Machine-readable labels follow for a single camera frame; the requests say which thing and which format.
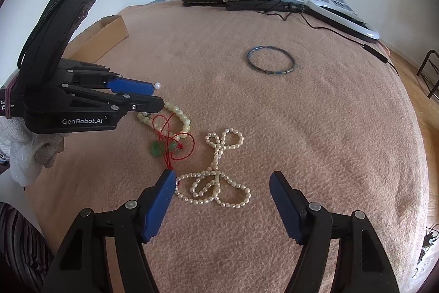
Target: black cord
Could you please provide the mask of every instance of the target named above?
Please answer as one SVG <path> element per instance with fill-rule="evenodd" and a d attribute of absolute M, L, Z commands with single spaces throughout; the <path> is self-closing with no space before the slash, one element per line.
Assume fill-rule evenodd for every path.
<path fill-rule="evenodd" d="M 295 13 L 295 12 L 289 12 L 285 17 L 283 17 L 283 16 L 282 16 L 281 14 L 279 14 L 279 13 L 268 13 L 268 12 L 272 11 L 272 9 L 273 9 L 275 6 L 279 5 L 280 2 L 282 2 L 281 0 L 276 0 L 277 3 L 273 2 L 273 1 L 275 1 L 275 0 L 265 0 L 265 1 L 261 2 L 261 3 L 255 4 L 255 6 L 253 7 L 253 10 L 256 11 L 256 13 L 259 13 L 259 14 L 264 14 L 264 15 L 277 15 L 277 16 L 279 16 L 283 21 L 286 21 L 286 20 L 288 19 L 288 17 L 289 17 L 292 13 Z M 267 3 L 267 2 L 272 2 L 272 3 L 273 3 L 273 5 L 271 6 L 270 9 L 267 9 L 267 10 L 258 10 L 258 9 L 257 9 L 257 7 L 263 5 L 263 4 Z"/>
<path fill-rule="evenodd" d="M 436 241 L 438 238 L 439 238 L 439 231 L 438 230 L 436 230 L 436 229 L 434 229 L 433 227 L 427 227 L 427 229 L 429 229 L 430 230 L 430 232 L 428 233 L 428 234 L 430 234 L 431 233 L 431 231 L 436 231 L 436 236 L 435 237 L 433 237 L 434 238 L 434 240 Z"/>
<path fill-rule="evenodd" d="M 45 11 L 40 19 L 38 20 L 38 23 L 36 24 L 35 28 L 30 33 L 29 37 L 27 38 L 25 44 L 23 45 L 23 48 L 21 49 L 20 55 L 18 57 L 17 61 L 17 67 L 21 68 L 21 62 L 23 61 L 23 57 L 26 53 L 26 50 L 29 48 L 29 45 L 32 43 L 32 41 L 35 39 L 39 31 L 41 30 L 42 26 L 46 22 L 46 20 L 53 14 L 53 12 L 58 8 L 58 6 L 63 2 L 64 0 L 55 0 L 53 4 L 50 6 L 50 8 Z"/>
<path fill-rule="evenodd" d="M 358 44 L 358 45 L 363 46 L 363 44 L 360 43 L 360 42 L 358 42 L 357 40 L 354 40 L 354 39 L 348 38 L 347 36 L 344 36 L 343 34 L 340 34 L 338 31 L 335 31 L 335 30 L 333 30 L 333 29 L 331 29 L 331 28 L 327 28 L 327 27 L 313 27 L 313 26 L 309 23 L 309 21 L 305 18 L 305 16 L 303 15 L 303 13 L 299 13 L 299 14 L 302 16 L 303 20 L 305 20 L 306 23 L 307 23 L 311 28 L 313 28 L 313 29 L 326 29 L 326 30 L 332 31 L 333 33 L 335 33 L 335 34 L 341 36 L 342 38 L 345 38 L 345 39 L 350 40 L 350 41 L 352 41 L 352 42 L 354 42 L 354 43 L 356 43 L 356 44 Z"/>
<path fill-rule="evenodd" d="M 278 0 L 278 2 L 277 2 L 276 4 L 273 5 L 273 7 L 277 6 L 280 2 L 281 2 L 281 0 Z M 284 20 L 284 21 L 286 21 L 286 20 L 288 19 L 288 17 L 289 17 L 291 14 L 293 14 L 293 13 L 298 13 L 298 14 L 300 14 L 300 15 L 302 16 L 303 20 L 304 20 L 304 21 L 305 21 L 305 22 L 306 22 L 311 28 L 313 28 L 313 29 L 326 29 L 326 30 L 332 31 L 333 33 L 335 33 L 335 34 L 341 36 L 342 38 L 344 38 L 344 39 L 346 39 L 346 40 L 349 40 L 349 41 L 352 41 L 352 42 L 354 42 L 354 43 L 356 43 L 356 44 L 358 44 L 358 45 L 360 45 L 360 46 L 362 46 L 362 47 L 364 48 L 364 44 L 358 42 L 357 40 L 354 40 L 354 39 L 348 38 L 347 36 L 344 36 L 343 34 L 340 34 L 338 31 L 335 31 L 335 30 L 333 30 L 333 29 L 331 29 L 331 28 L 327 28 L 327 27 L 315 27 L 315 26 L 312 26 L 312 25 L 309 23 L 309 21 L 305 18 L 305 16 L 303 15 L 302 12 L 289 12 L 289 13 L 287 14 L 287 16 L 283 17 L 283 16 L 280 15 L 279 13 L 271 13 L 271 14 L 268 14 L 267 12 L 269 12 L 270 10 L 266 10 L 266 11 L 258 11 L 258 10 L 255 9 L 255 11 L 256 11 L 256 13 L 265 14 L 265 15 L 278 15 L 278 16 L 280 16 L 280 18 L 282 18 L 282 20 Z M 398 70 L 397 70 L 397 69 L 396 69 L 396 68 L 395 68 L 395 67 L 389 62 L 389 60 L 388 60 L 387 58 L 385 58 L 385 59 L 386 59 L 386 61 L 383 61 L 383 60 L 381 60 L 381 61 L 383 61 L 384 63 L 389 64 L 389 65 L 395 70 L 396 74 L 397 74 L 398 77 L 399 77 Z"/>

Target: bed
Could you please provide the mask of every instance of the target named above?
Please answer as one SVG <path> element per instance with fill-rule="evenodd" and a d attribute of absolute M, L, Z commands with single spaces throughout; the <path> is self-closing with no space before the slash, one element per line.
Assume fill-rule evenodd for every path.
<path fill-rule="evenodd" d="M 284 22 L 157 0 L 121 15 L 130 36 L 98 63 L 127 78 L 161 82 L 156 94 L 190 118 L 196 148 L 174 164 L 177 176 L 209 166 L 209 132 L 232 126 L 245 137 L 219 169 L 251 188 L 251 201 L 228 209 L 175 197 L 159 235 L 145 246 L 161 292 L 285 290 L 300 247 L 288 239 L 269 194 L 275 170 L 329 211 L 366 212 L 404 290 L 421 249 L 429 190 L 416 115 L 390 66 L 334 33 L 311 29 L 298 14 Z M 270 76 L 250 68 L 245 55 L 262 44 L 289 51 L 295 70 Z M 270 53 L 257 64 L 288 62 Z M 164 169 L 150 154 L 155 139 L 135 113 L 114 131 L 66 138 L 54 167 L 26 189 L 54 251 L 80 209 L 114 210 L 155 183 Z M 224 195 L 240 198 L 232 190 Z M 330 290 L 336 252 L 333 242 L 321 292 Z M 114 291 L 123 292 L 111 242 L 109 265 Z"/>

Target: black chair leg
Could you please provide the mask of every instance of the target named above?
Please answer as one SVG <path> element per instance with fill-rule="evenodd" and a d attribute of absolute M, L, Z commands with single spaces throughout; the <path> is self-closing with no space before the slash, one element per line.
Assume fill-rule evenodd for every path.
<path fill-rule="evenodd" d="M 432 53 L 435 53 L 435 54 L 439 57 L 439 55 L 438 55 L 438 53 L 437 53 L 436 51 L 434 51 L 433 49 L 430 50 L 430 51 L 427 53 L 427 55 L 425 56 L 424 62 L 422 63 L 421 67 L 419 68 L 419 71 L 418 71 L 418 73 L 416 74 L 416 76 L 419 76 L 419 75 L 421 74 L 422 70 L 424 69 L 425 64 L 427 63 L 427 61 L 429 61 L 429 57 L 430 57 L 430 55 L 431 55 Z"/>

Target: bracelet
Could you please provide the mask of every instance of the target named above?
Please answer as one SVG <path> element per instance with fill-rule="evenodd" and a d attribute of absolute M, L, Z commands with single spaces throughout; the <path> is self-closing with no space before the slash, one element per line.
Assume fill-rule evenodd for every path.
<path fill-rule="evenodd" d="M 265 69 L 261 69 L 259 67 L 257 67 L 251 60 L 250 57 L 252 56 L 252 53 L 254 53 L 256 50 L 260 50 L 260 49 L 274 49 L 277 51 L 280 51 L 281 53 L 285 54 L 286 56 L 288 56 L 290 58 L 290 60 L 292 61 L 292 66 L 285 71 L 270 71 L 270 70 L 265 70 Z M 266 74 L 272 74 L 272 75 L 283 75 L 283 74 L 287 74 L 288 72 L 291 72 L 294 70 L 294 66 L 296 64 L 296 62 L 294 61 L 294 58 L 291 56 L 291 54 L 286 51 L 283 50 L 281 48 L 277 48 L 276 46 L 271 46 L 271 45 L 261 45 L 261 46 L 256 46 L 253 49 L 250 49 L 250 51 L 247 53 L 247 62 L 249 63 L 249 65 L 254 68 L 255 70 L 258 70 L 260 72 L 265 72 Z"/>

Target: black device body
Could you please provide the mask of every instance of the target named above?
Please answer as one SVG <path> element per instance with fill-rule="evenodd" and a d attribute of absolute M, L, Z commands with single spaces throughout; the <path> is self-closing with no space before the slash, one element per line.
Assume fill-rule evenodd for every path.
<path fill-rule="evenodd" d="M 339 253 L 331 293 L 399 293 L 386 252 L 366 214 L 330 213 L 292 189 L 282 174 L 270 178 L 270 192 L 290 238 L 302 245 L 285 293 L 318 293 L 332 239 Z"/>
<path fill-rule="evenodd" d="M 163 109 L 154 86 L 124 79 L 105 66 L 61 59 L 74 31 L 96 0 L 50 0 L 18 59 L 20 72 L 9 98 L 10 115 L 39 134 L 115 129 L 128 111 Z M 112 89 L 119 81 L 117 93 Z M 0 116 L 6 115 L 0 90 Z"/>

